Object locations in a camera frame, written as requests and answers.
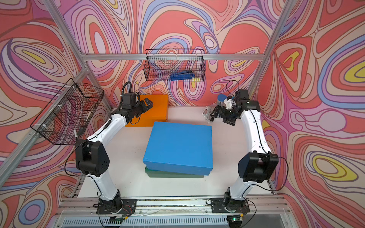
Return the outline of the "orange shoebox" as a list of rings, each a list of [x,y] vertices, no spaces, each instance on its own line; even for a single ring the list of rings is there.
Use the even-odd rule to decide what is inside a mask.
[[[128,123],[126,127],[153,127],[155,122],[167,122],[168,95],[141,95],[140,98],[148,98],[153,102],[153,107],[142,114],[141,118],[133,118],[132,123]]]

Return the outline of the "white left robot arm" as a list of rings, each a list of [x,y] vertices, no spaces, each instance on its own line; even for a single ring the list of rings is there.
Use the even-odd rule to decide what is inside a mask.
[[[114,110],[111,117],[94,134],[85,140],[77,140],[75,144],[76,168],[84,176],[90,177],[98,190],[98,214],[133,214],[127,210],[121,199],[120,191],[114,185],[108,167],[109,156],[106,145],[135,117],[140,117],[153,108],[153,102],[148,98],[134,102],[123,102]]]

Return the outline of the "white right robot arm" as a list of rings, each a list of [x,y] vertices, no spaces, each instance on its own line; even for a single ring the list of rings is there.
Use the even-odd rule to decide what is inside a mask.
[[[279,158],[272,154],[267,145],[260,122],[260,109],[257,104],[246,102],[231,109],[216,106],[212,118],[221,118],[222,122],[234,126],[239,119],[246,130],[248,153],[238,162],[238,179],[229,187],[223,198],[224,209],[236,212],[247,203],[246,196],[253,187],[267,181],[275,171]]]

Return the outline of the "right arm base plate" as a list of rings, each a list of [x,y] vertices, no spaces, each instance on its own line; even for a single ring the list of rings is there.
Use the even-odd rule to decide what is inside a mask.
[[[208,200],[212,213],[242,213],[250,212],[249,204],[246,200],[233,200],[231,198],[210,198]]]

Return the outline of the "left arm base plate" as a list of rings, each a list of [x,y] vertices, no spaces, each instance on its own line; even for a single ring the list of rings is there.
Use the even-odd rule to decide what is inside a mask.
[[[97,209],[98,215],[132,215],[135,213],[136,203],[137,199],[121,199],[120,202],[99,199],[93,207]]]

